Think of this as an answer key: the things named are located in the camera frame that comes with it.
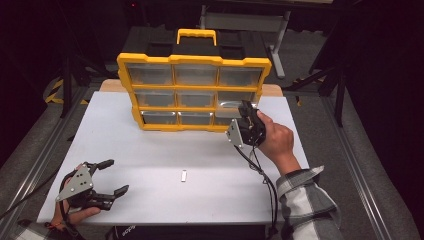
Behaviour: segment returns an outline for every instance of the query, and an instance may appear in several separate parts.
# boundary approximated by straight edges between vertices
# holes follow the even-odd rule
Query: metal frame
[[[278,78],[284,78],[286,74],[284,73],[283,65],[281,64],[280,51],[281,42],[283,41],[284,34],[286,33],[287,24],[290,19],[290,11],[284,12],[284,17],[281,19],[280,28],[278,29],[277,39],[275,40],[275,45],[269,46],[272,56],[272,62],[274,63],[274,68],[277,73]]]
[[[340,145],[343,148],[343,153],[345,155],[347,168],[352,176],[352,179],[355,183],[356,189],[358,190],[359,196],[364,204],[364,208],[368,214],[368,217],[371,221],[371,225],[374,229],[374,232],[378,239],[392,239],[389,230],[383,220],[383,217],[380,214],[380,210],[377,207],[375,197],[372,194],[371,189],[368,187],[367,181],[365,180],[364,175],[362,174],[361,168],[356,160],[355,154],[353,153],[352,147],[349,143],[348,138],[343,130],[338,126],[337,121],[333,117],[333,104],[329,97],[321,98],[322,104],[324,105],[325,112],[328,115],[328,118],[331,121],[333,129],[337,135],[337,138],[340,141]]]
[[[87,87],[80,87],[75,92],[75,96],[73,97],[72,106],[69,109],[68,114],[64,118],[60,118],[57,122],[55,128],[53,129],[52,134],[46,142],[41,153],[38,155],[35,160],[33,167],[29,171],[27,177],[22,182],[19,187],[18,192],[10,203],[8,209],[14,204],[18,203],[21,199],[23,199],[26,195],[30,194],[34,188],[36,187],[38,181],[41,178],[42,173],[46,169],[47,164],[49,164],[50,159],[56,149],[56,146],[61,138],[66,126],[68,125],[70,119],[72,118],[75,109],[78,107],[81,100],[83,100],[85,93],[87,92]],[[25,207],[26,201],[21,203],[15,210],[9,213],[8,216],[0,220],[0,239],[7,239],[12,226],[16,224],[16,221],[21,214],[23,208]]]

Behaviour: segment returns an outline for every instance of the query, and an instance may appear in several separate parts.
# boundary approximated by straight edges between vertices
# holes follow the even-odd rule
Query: person's hand
[[[66,200],[63,201],[63,207],[65,209],[65,212],[67,212],[68,209],[69,209],[68,201],[66,201]],[[100,213],[99,208],[96,208],[96,207],[86,208],[86,209],[83,209],[81,211],[69,214],[69,216],[68,216],[69,222],[73,225],[77,225],[77,224],[81,223],[84,219],[89,218],[91,216],[94,216],[98,213]],[[50,224],[52,226],[56,227],[59,230],[63,230],[65,228],[65,225],[62,224],[62,221],[63,221],[63,218],[62,218],[62,214],[60,212],[59,203],[56,203],[54,215],[53,215],[53,218],[52,218]]]
[[[277,166],[281,175],[301,169],[293,154],[293,131],[286,126],[274,123],[261,111],[257,114],[266,128],[266,138],[259,146],[259,150]]]

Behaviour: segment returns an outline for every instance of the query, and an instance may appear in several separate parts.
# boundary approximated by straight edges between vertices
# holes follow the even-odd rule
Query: white table
[[[308,167],[284,97],[262,97],[259,108],[294,130],[294,152]],[[227,141],[224,133],[143,131],[131,115],[127,93],[96,92],[37,221],[53,216],[62,178],[79,163],[114,159],[96,171],[94,190],[112,194],[129,184],[110,211],[85,221],[98,225],[267,224],[271,207],[263,177]],[[264,171],[275,182],[275,166],[260,151]],[[186,182],[181,181],[187,171]]]

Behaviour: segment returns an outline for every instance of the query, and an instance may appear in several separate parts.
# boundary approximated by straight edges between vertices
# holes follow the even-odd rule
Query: clear drawer
[[[177,103],[183,107],[213,107],[215,93],[213,91],[178,90]]]
[[[215,85],[218,68],[213,65],[174,65],[175,81],[178,85]]]
[[[127,63],[134,84],[172,85],[172,68],[169,64]]]
[[[145,124],[177,124],[175,112],[141,111]]]
[[[262,68],[256,67],[220,67],[220,86],[256,87],[262,74]]]
[[[135,90],[140,107],[172,107],[175,106],[174,90]]]
[[[209,125],[213,113],[209,112],[178,112],[182,125]]]
[[[238,107],[241,106],[241,100],[252,102],[253,107],[257,105],[257,97],[254,92],[218,92],[215,110],[216,117],[239,118]]]
[[[218,126],[229,126],[235,117],[219,117],[215,114],[213,124]]]

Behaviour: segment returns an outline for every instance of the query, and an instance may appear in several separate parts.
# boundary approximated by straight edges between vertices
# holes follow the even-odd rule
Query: black cable
[[[261,166],[261,163],[259,162],[258,156],[256,156],[255,148],[256,148],[255,146],[252,146],[252,151],[251,151],[250,155],[252,155],[252,153],[253,153],[253,156],[255,157],[255,160],[258,163],[259,168],[262,169],[262,166]],[[274,209],[274,202],[272,201],[271,187],[269,186],[268,181],[264,180],[264,184],[266,184],[267,187],[268,187],[269,198],[270,198],[270,202],[271,202],[271,209]],[[274,211],[271,211],[271,218],[272,218],[272,221],[274,221]]]
[[[268,237],[266,239],[271,239],[271,237],[278,232],[277,228],[276,228],[276,224],[277,224],[277,219],[278,219],[278,197],[277,197],[277,190],[274,186],[274,184],[272,183],[271,179],[268,177],[268,175],[265,174],[265,172],[262,170],[262,168],[260,168],[258,165],[256,165],[250,158],[248,158],[246,156],[246,154],[244,154],[240,148],[238,148],[237,146],[234,146],[234,148],[237,150],[237,152],[240,153],[240,155],[249,163],[249,166],[257,171],[259,174],[261,174],[264,177],[264,182],[267,184],[268,188],[271,187],[272,192],[274,193],[274,202],[275,202],[275,208],[274,209],[274,214],[272,214],[272,221],[271,221],[271,228],[268,230]]]
[[[36,192],[38,192],[44,185],[46,185],[58,172],[60,169],[60,166],[57,167],[57,169],[54,170],[54,172],[44,181],[42,182],[37,188],[32,190],[32,192],[28,193],[24,198],[22,198],[19,202],[15,203],[13,206],[11,206],[6,212],[4,212],[2,215],[0,215],[0,220],[7,216],[11,211],[13,211],[15,208],[17,208],[21,203],[28,200],[28,198],[32,197]]]

